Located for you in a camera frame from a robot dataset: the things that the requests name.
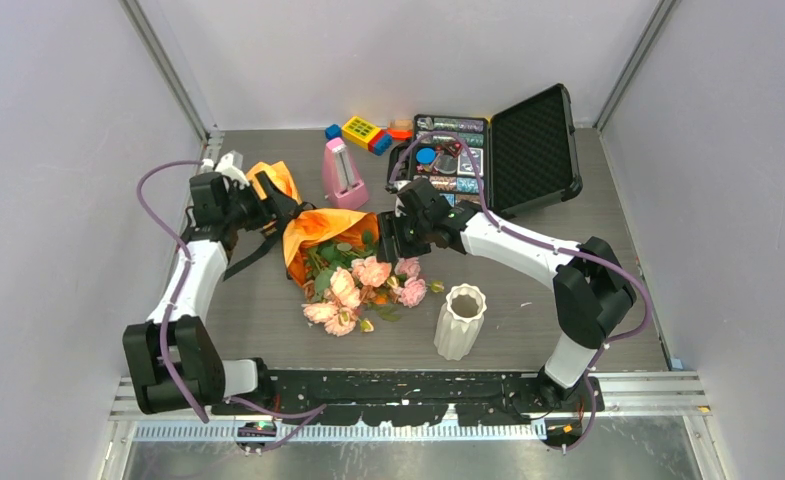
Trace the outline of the black printed ribbon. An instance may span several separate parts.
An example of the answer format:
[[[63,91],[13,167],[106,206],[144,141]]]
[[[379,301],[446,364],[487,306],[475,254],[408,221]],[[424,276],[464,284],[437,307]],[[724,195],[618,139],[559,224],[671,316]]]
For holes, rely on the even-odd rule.
[[[264,237],[263,242],[251,254],[239,260],[234,265],[229,266],[225,270],[223,280],[229,280],[266,256],[277,242],[283,238],[289,222],[295,220],[307,207],[312,207],[312,204],[302,202],[290,207],[285,213],[276,214],[273,225],[266,226],[262,229],[262,235]]]

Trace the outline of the orange flower bouquet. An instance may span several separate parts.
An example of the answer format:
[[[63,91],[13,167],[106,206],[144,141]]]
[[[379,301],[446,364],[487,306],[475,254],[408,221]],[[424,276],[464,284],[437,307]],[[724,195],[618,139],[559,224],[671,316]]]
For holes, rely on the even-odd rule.
[[[399,306],[414,308],[428,293],[445,291],[442,282],[427,280],[416,258],[378,259],[376,214],[304,202],[283,162],[259,162],[246,173],[258,194],[263,193],[259,174],[298,203],[291,219],[272,226],[282,244],[286,273],[303,291],[301,309],[309,323],[336,337],[354,330],[369,333],[374,325],[367,311],[396,321]]]

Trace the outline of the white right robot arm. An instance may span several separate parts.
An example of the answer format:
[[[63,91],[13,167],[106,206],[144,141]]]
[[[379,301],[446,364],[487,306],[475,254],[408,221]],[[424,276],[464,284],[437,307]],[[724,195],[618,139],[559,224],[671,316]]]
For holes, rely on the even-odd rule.
[[[548,238],[462,200],[450,204],[426,179],[396,190],[396,206],[377,217],[380,261],[419,257],[432,247],[486,258],[549,288],[561,336],[534,383],[545,409],[564,410],[616,326],[637,300],[635,279],[597,237],[582,243]]]

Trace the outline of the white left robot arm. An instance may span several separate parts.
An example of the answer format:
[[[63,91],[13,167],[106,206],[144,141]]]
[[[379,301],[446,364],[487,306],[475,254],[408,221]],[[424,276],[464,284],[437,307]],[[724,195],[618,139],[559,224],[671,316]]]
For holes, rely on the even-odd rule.
[[[152,169],[137,184],[140,205],[177,247],[156,307],[122,335],[134,397],[147,415],[189,408],[208,422],[207,407],[233,396],[252,414],[273,405],[275,389],[264,362],[223,360],[205,326],[216,287],[266,256],[305,207],[276,186],[272,175],[247,175],[242,163],[236,151],[196,162],[181,233],[144,198],[146,181],[162,169]]]

